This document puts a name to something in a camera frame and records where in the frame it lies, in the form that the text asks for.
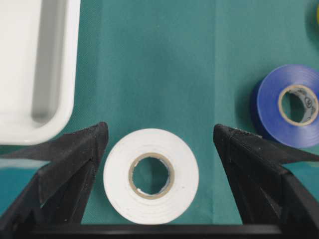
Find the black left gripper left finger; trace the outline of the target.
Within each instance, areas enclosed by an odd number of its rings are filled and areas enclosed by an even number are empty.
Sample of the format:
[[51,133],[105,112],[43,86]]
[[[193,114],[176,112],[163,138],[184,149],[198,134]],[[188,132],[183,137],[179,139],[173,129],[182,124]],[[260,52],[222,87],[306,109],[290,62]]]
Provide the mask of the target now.
[[2,155],[1,238],[20,238],[40,224],[79,223],[108,139],[100,122]]

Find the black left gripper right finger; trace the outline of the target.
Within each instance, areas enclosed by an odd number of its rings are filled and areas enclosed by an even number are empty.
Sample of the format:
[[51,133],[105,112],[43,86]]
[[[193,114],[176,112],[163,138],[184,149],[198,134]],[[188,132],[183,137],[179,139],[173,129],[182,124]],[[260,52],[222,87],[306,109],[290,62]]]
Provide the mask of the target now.
[[278,225],[285,235],[319,237],[319,203],[285,164],[317,163],[319,157],[217,124],[213,142],[244,224]]

